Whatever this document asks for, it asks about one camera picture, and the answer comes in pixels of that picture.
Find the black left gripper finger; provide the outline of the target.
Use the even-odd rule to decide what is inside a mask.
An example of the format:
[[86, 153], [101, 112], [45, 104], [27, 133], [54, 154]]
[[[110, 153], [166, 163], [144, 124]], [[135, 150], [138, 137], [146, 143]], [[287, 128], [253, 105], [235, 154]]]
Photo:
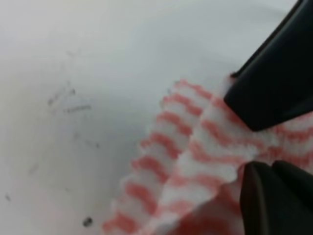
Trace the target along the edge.
[[313, 110], [313, 2], [299, 0], [232, 74], [226, 105], [252, 131]]
[[311, 235], [313, 176], [284, 161], [248, 163], [240, 207], [246, 235]]

